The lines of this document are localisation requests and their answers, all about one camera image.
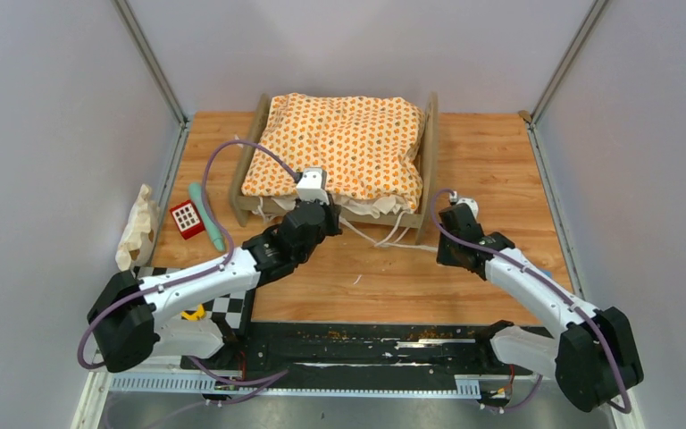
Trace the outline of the red window toy block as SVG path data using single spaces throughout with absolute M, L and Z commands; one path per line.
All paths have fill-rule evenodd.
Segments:
M 169 210 L 175 226 L 184 240 L 190 240 L 194 236 L 205 231 L 196 205 L 191 200 L 186 200 Z

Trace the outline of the white duck pillow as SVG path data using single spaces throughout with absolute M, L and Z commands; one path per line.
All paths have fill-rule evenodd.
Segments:
M 142 184 L 115 253 L 120 271 L 143 266 L 149 261 L 159 230 L 159 215 L 160 208 L 153 199 L 152 188 Z

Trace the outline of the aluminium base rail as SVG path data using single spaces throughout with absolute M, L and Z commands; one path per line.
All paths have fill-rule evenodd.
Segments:
M 551 375 L 577 408 L 589 411 L 618 396 L 615 375 L 626 388 L 644 379 L 639 354 L 627 321 L 608 312 L 596 324 L 613 341 L 616 362 L 588 325 L 565 331 L 554 347 Z M 339 390 L 448 391 L 459 375 L 530 374 L 530 364 L 508 364 L 496 357 L 491 341 L 508 321 L 460 328 L 450 325 L 367 325 L 251 322 L 229 338 L 212 357 L 180 359 L 183 369 L 246 371 L 265 380 L 282 373 L 276 387 L 295 391 Z

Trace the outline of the wooden pet bed frame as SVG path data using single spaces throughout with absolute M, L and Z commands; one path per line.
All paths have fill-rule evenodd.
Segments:
M 272 97 L 263 94 L 259 98 L 247 138 L 252 143 L 259 143 L 262 131 L 267 123 Z M 431 92 L 427 98 L 425 107 L 419 107 L 425 113 L 425 123 L 420 140 L 419 152 L 415 158 L 415 164 L 422 177 L 422 196 L 420 205 L 413 213 L 406 213 L 401 221 L 401 226 L 421 231 L 424 229 L 429 199 L 434 194 L 437 159 L 439 154 L 439 98 L 436 92 Z M 356 214 L 348 208 L 336 203 L 341 208 L 341 214 L 351 222 L 372 223 L 382 225 L 394 225 L 398 214 L 383 214 L 379 217 Z

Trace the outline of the black white checkerboard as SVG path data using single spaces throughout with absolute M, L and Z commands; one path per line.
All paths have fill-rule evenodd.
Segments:
M 255 290 L 234 292 L 202 304 L 206 318 L 217 324 L 224 320 L 237 336 L 246 334 L 253 313 Z

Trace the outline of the yellow plastic block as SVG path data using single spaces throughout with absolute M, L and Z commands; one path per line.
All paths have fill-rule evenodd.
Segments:
M 205 307 L 202 304 L 199 304 L 195 309 L 193 310 L 186 310 L 183 311 L 180 314 L 181 318 L 190 322 L 197 322 L 201 321 L 206 318 L 206 311 Z

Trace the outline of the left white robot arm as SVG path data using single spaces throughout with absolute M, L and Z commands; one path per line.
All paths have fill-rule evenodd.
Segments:
M 327 173 L 307 167 L 296 185 L 295 207 L 281 222 L 229 254 L 174 273 L 137 278 L 115 273 L 90 308 L 89 338 L 101 355 L 99 366 L 120 373 L 150 357 L 205 358 L 217 369 L 231 367 L 238 345 L 225 322 L 182 319 L 183 311 L 211 299 L 254 290 L 292 274 L 327 237 L 339 235 L 340 208 L 326 190 Z

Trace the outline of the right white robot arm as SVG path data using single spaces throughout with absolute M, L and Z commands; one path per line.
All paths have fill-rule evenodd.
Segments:
M 617 307 L 601 309 L 581 299 L 536 267 L 504 234 L 487 233 L 476 215 L 477 203 L 452 189 L 449 204 L 431 219 L 439 231 L 437 262 L 476 274 L 499 287 L 534 314 L 547 330 L 541 335 L 508 321 L 493 324 L 474 349 L 486 373 L 519 366 L 556 381 L 569 402 L 584 412 L 608 405 L 633 411 L 629 390 L 644 380 L 640 355 L 627 315 Z

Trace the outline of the white rope tie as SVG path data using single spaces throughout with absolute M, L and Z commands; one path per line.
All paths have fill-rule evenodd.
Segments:
M 346 226 L 348 229 L 350 229 L 352 232 L 357 234 L 358 236 L 362 237 L 363 239 L 367 240 L 372 244 L 373 248 L 411 248 L 411 249 L 419 249 L 423 251 L 428 251 L 431 253 L 437 253 L 438 248 L 433 247 L 433 246 L 427 246 L 423 244 L 403 244 L 401 243 L 401 240 L 406 236 L 406 234 L 409 231 L 408 227 L 404 227 L 404 229 L 400 232 L 400 234 L 393 240 L 390 240 L 397 232 L 399 227 L 401 226 L 401 221 L 404 219 L 404 216 L 406 215 L 405 211 L 401 211 L 397 217 L 395 224 L 389 234 L 382 240 L 376 240 L 372 237 L 369 237 L 362 231 L 359 231 L 351 222 L 349 222 L 343 215 L 339 217 L 339 223 L 341 225 Z

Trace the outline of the yellow duck print blanket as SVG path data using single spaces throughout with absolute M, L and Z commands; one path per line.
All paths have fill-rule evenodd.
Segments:
M 321 167 L 336 203 L 359 215 L 413 213 L 423 184 L 415 164 L 425 113 L 402 97 L 272 98 L 240 192 L 285 209 L 296 196 L 291 168 Z

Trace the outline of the teal cylinder toy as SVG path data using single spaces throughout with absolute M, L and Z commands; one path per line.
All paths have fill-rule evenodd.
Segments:
M 218 252 L 225 252 L 226 245 L 222 233 L 207 212 L 207 199 L 205 198 L 202 185 L 199 182 L 190 183 L 188 185 L 188 195 L 204 223 L 209 240 Z

